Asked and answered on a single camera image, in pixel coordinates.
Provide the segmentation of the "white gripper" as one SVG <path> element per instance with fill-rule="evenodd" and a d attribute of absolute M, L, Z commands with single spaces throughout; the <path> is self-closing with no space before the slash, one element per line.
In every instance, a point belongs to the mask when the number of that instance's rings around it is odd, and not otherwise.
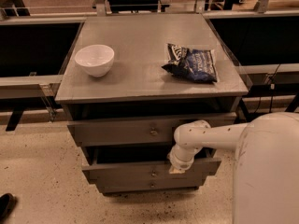
<path fill-rule="evenodd" d="M 191 168 L 195 155 L 200 151 L 201 148 L 184 148 L 175 144 L 168 154 L 171 163 L 169 174 L 184 174 L 185 171 Z"/>

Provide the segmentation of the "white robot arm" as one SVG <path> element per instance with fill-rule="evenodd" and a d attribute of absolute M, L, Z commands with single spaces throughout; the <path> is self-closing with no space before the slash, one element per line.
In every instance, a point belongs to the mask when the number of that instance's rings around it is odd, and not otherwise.
<path fill-rule="evenodd" d="M 171 172 L 189 170 L 202 148 L 235 152 L 233 224 L 299 224 L 299 114 L 277 112 L 212 128 L 178 126 Z"/>

